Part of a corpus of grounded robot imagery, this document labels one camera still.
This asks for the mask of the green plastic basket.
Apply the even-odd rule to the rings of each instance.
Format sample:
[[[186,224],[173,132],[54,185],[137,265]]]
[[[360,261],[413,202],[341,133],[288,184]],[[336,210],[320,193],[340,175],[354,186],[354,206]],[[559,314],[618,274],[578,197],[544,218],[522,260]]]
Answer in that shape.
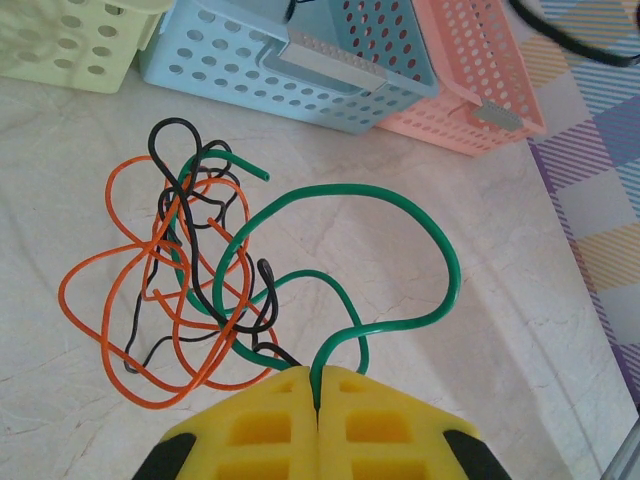
[[[112,94],[175,0],[0,0],[0,76]]]

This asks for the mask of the blue plastic basket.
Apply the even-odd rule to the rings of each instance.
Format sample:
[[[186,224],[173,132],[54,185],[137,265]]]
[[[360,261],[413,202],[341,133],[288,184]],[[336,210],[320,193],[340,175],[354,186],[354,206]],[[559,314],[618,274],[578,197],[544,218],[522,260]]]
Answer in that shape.
[[[439,94],[411,0],[175,0],[152,85],[363,133]]]

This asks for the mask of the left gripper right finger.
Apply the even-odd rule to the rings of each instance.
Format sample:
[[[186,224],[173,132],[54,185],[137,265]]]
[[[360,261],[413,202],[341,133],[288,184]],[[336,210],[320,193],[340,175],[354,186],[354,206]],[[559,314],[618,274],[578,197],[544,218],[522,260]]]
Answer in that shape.
[[[324,369],[318,480],[512,480],[476,427],[353,371]]]

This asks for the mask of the pink plastic basket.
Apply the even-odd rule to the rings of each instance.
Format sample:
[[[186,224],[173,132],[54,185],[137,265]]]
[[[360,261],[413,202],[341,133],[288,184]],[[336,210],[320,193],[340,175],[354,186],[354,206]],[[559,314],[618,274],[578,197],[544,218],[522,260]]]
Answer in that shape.
[[[469,156],[546,125],[501,0],[413,0],[440,92],[380,128]]]

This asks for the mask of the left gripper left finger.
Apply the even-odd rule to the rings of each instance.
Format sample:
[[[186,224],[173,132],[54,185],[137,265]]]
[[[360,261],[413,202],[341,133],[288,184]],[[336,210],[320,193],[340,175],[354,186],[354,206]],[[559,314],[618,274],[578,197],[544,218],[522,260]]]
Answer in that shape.
[[[318,480],[309,369],[292,367],[168,430],[132,480]]]

